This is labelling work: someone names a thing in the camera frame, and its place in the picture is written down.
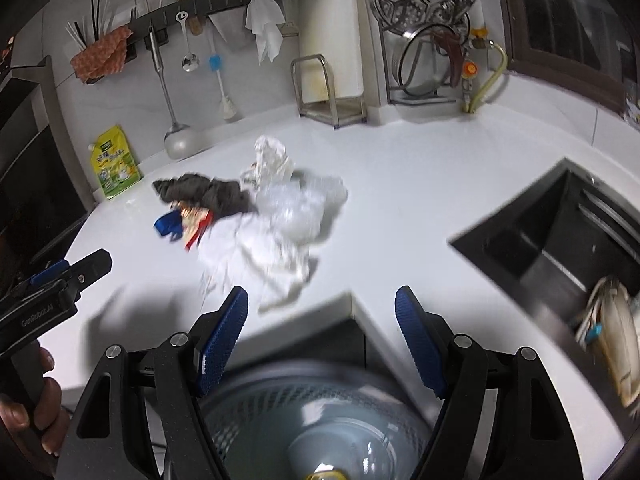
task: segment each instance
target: orange valve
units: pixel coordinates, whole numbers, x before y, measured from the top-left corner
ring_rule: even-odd
[[[487,30],[486,27],[472,28],[470,31],[470,34],[472,36],[475,36],[476,38],[481,38],[482,40],[485,40],[486,37],[489,35],[489,31]]]
[[[462,77],[464,79],[473,79],[478,75],[478,65],[473,61],[465,61],[462,67]]]

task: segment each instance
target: window frame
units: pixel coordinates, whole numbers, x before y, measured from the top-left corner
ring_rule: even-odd
[[[524,0],[502,0],[501,7],[509,70],[571,90],[619,115],[624,113],[626,99],[622,82],[580,62],[532,48]]]

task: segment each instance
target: white towel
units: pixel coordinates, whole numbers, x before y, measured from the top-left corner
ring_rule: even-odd
[[[258,64],[268,55],[273,62],[280,52],[282,34],[279,23],[284,23],[280,6],[273,0],[251,0],[246,8],[246,28],[255,34]]]
[[[225,297],[234,285],[249,306],[264,309],[285,301],[309,277],[308,251],[296,247],[256,213],[218,220],[198,245],[206,293]]]

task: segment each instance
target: kitchen sink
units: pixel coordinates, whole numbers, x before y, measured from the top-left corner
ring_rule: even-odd
[[[597,177],[562,160],[512,202],[450,244],[524,309],[597,391],[625,436],[622,408],[599,357],[575,342],[590,293],[616,276],[640,290],[640,214]]]

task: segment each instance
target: black rack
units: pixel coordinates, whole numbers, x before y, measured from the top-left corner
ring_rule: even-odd
[[[127,39],[127,57],[125,63],[132,61],[138,57],[136,43],[144,40],[146,49],[151,51],[151,41],[149,40],[149,27],[152,26],[156,31],[156,40],[158,45],[169,43],[169,35],[167,28],[175,25],[178,21],[175,15],[182,10],[189,13],[189,17],[197,16],[206,18],[210,14],[222,12],[223,10],[235,9],[249,4],[251,0],[180,0],[160,9],[152,10],[144,16],[140,16],[129,22],[128,27],[133,32]],[[100,81],[100,78],[89,79],[87,84],[94,84]]]

